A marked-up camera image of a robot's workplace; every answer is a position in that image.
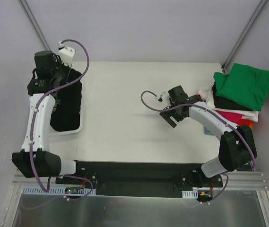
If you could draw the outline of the black graphic t-shirt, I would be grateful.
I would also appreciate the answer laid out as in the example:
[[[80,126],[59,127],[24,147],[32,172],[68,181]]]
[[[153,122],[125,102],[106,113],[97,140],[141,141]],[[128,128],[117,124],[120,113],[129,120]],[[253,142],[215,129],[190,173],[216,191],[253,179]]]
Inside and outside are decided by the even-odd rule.
[[[80,126],[82,83],[80,81],[57,91],[51,115],[51,127],[58,132],[73,131]]]

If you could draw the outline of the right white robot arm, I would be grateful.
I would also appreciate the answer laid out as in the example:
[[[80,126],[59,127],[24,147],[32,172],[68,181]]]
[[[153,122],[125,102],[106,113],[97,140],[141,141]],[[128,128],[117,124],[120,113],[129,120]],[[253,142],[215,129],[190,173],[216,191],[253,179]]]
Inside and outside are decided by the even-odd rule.
[[[228,121],[198,96],[188,96],[182,86],[163,92],[157,99],[165,102],[166,107],[160,112],[173,128],[184,118],[191,118],[202,124],[220,142],[217,157],[198,166],[187,177],[187,183],[195,187],[205,187],[214,176],[232,172],[257,157],[252,130],[249,126],[239,126]]]

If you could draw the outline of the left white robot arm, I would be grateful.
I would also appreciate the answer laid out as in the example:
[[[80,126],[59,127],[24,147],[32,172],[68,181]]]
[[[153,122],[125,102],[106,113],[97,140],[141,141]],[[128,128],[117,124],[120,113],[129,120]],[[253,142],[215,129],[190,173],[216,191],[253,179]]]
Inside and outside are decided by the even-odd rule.
[[[50,132],[71,134],[80,128],[82,84],[78,81],[44,96],[81,75],[71,67],[74,54],[71,47],[60,48],[58,54],[35,53],[35,69],[27,85],[30,112],[26,135],[21,151],[12,155],[12,162],[26,178],[34,177],[31,167],[34,165],[39,177],[66,175],[73,184],[83,179],[76,162],[51,153],[49,143]]]

